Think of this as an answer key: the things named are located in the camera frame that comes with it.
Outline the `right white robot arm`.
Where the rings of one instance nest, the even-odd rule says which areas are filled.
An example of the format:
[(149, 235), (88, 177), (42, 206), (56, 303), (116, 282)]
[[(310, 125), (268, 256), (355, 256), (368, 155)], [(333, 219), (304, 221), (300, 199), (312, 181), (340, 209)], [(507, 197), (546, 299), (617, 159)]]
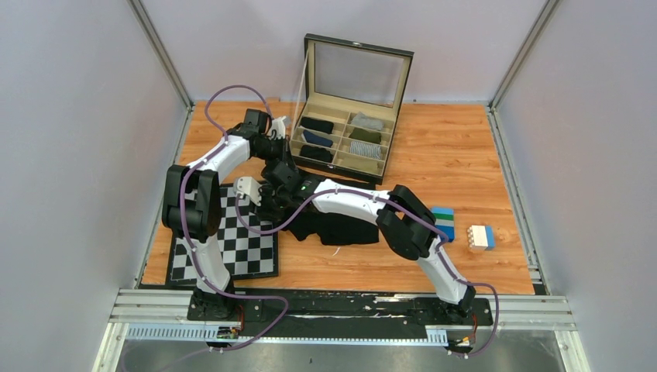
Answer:
[(301, 213), (344, 215), (378, 228), (398, 256), (419, 265), (442, 301), (442, 312), (452, 323), (473, 314), (476, 289), (448, 258), (447, 234), (435, 225), (434, 214), (407, 187), (390, 191), (366, 190), (284, 164), (266, 167), (264, 182), (252, 199), (254, 212), (280, 227)]

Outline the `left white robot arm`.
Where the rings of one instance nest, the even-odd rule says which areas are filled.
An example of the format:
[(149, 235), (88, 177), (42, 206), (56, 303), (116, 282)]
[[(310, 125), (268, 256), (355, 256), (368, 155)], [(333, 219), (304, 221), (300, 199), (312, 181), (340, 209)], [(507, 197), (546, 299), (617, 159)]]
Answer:
[(224, 208), (221, 179), (253, 157), (285, 160), (286, 116), (249, 109), (244, 120), (222, 130), (222, 138), (209, 152), (187, 166), (167, 170), (163, 194), (162, 223), (186, 251), (196, 275), (191, 297), (190, 320), (227, 320), (245, 301), (236, 294), (233, 280), (220, 252), (218, 231)]

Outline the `black underwear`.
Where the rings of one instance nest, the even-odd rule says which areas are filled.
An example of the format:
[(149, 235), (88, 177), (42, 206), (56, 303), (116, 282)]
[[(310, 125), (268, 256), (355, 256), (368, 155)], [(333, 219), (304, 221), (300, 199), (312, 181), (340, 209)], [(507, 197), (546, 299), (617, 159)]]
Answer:
[(316, 234), (325, 246), (380, 242), (379, 229), (375, 225), (347, 215), (318, 212), (312, 204), (300, 212), (283, 231), (290, 231), (298, 241)]

